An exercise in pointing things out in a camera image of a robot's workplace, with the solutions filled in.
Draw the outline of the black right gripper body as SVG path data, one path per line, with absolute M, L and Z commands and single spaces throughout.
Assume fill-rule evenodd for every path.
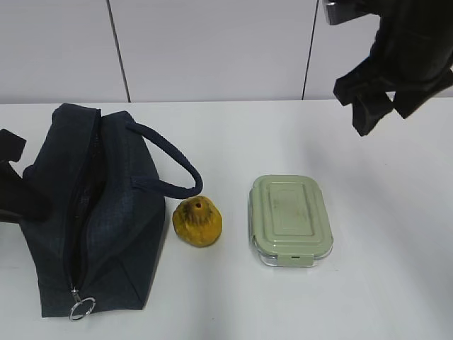
M 380 17 L 365 93 L 452 86 L 451 1 L 365 1 Z

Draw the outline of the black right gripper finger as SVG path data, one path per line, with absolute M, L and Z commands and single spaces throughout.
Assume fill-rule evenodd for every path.
M 360 136 L 368 135 L 393 109 L 393 103 L 385 92 L 361 94 L 352 102 L 352 125 Z
M 403 119 L 406 119 L 426 101 L 446 88 L 445 85 L 436 85 L 430 90 L 397 91 L 393 99 L 394 108 Z

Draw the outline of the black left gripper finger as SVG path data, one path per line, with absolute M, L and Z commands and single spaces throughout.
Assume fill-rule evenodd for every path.
M 43 221 L 52 212 L 51 202 L 23 178 L 7 161 L 1 162 L 1 221 Z
M 18 162 L 23 154 L 26 140 L 7 129 L 0 130 L 1 162 Z

